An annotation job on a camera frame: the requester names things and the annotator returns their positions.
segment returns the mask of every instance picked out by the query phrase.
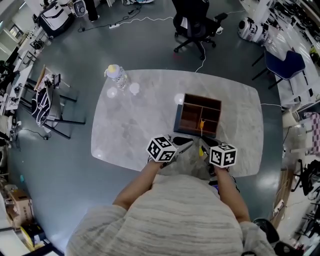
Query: water bottle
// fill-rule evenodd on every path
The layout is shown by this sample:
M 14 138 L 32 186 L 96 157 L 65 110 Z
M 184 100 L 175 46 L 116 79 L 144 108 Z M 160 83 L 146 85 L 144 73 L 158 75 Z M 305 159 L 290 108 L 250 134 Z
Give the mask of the water bottle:
M 104 72 L 104 76 L 106 75 L 116 82 L 120 90 L 124 90 L 128 86 L 129 78 L 122 66 L 116 64 L 109 65 Z

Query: person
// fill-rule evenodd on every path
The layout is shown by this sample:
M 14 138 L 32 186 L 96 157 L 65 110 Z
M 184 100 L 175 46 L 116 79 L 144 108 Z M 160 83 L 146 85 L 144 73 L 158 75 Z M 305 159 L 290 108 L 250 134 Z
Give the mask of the person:
M 85 2 L 85 8 L 88 11 L 89 20 L 91 22 L 95 22 L 97 19 L 100 18 L 100 15 L 98 15 L 95 2 L 94 0 L 84 0 Z
M 160 167 L 151 160 L 111 206 L 90 209 L 65 255 L 275 255 L 225 168 L 215 167 L 217 191 L 193 176 L 156 175 Z

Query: sleeve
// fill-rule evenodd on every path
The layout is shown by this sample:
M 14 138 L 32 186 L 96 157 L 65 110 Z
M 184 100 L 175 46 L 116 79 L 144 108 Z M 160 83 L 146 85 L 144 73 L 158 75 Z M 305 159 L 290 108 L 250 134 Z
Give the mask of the sleeve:
M 127 210 L 118 205 L 99 206 L 87 211 L 66 246 L 66 256 L 98 255 L 121 228 Z
M 256 256 L 275 256 L 276 253 L 267 240 L 267 235 L 256 224 L 248 221 L 240 223 L 243 235 L 243 252 L 253 252 Z

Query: gray sweater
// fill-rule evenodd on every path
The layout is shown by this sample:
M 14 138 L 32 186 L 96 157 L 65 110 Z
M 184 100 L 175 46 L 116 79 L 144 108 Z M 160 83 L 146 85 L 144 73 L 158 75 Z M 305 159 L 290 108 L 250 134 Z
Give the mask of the gray sweater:
M 66 256 L 274 256 L 266 234 L 238 223 L 217 190 L 187 176 L 157 175 L 128 211 L 90 209 L 71 236 Z

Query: gray floor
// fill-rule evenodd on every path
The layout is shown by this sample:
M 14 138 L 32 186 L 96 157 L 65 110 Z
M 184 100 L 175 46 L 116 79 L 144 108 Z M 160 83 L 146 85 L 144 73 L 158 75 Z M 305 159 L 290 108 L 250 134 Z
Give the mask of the gray floor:
M 213 18 L 221 12 L 242 9 L 238 1 L 215 0 L 211 1 L 207 16 Z M 105 69 L 109 64 L 119 64 L 125 70 L 194 72 L 202 63 L 195 45 L 174 55 L 173 49 L 184 38 L 179 37 L 176 41 L 171 19 L 133 21 L 115 29 L 77 32 L 80 23 L 86 28 L 114 23 L 130 10 L 132 7 L 122 6 L 120 0 L 112 8 L 100 6 L 97 9 L 101 16 L 98 21 L 91 24 L 87 18 L 77 19 L 68 31 L 43 50 L 35 63 L 35 78 L 42 65 L 46 64 L 71 84 L 71 90 L 64 94 L 77 97 L 77 103 L 67 102 L 63 117 L 79 121 L 85 119 L 86 125 L 71 127 L 59 124 L 58 129 L 71 133 L 70 140 L 52 134 L 46 141 L 37 134 L 21 131 L 21 151 L 10 151 L 12 180 L 29 192 L 38 222 L 47 237 L 62 251 L 86 209 L 94 205 L 111 204 L 119 191 L 138 174 L 91 155 L 92 123 L 105 82 Z M 170 0 L 156 0 L 152 4 L 145 4 L 137 18 L 149 16 L 155 19 L 174 15 L 175 9 Z M 238 23 L 244 16 L 245 12 L 231 13 L 223 21 L 223 33 L 214 38 L 217 44 L 215 49 L 204 43 L 206 61 L 199 72 L 252 86 L 257 89 L 261 103 L 279 104 L 277 88 L 267 88 L 274 77 L 262 76 L 251 81 L 264 68 L 263 61 L 251 67 L 263 49 L 238 37 Z M 281 168 L 283 133 L 280 107 L 263 105 L 262 112 L 264 145 L 259 173 L 237 179 L 252 219 L 270 216 Z M 22 120 L 23 128 L 45 134 L 25 111 L 19 109 L 18 117 Z M 20 175 L 24 176 L 24 183 L 20 182 Z

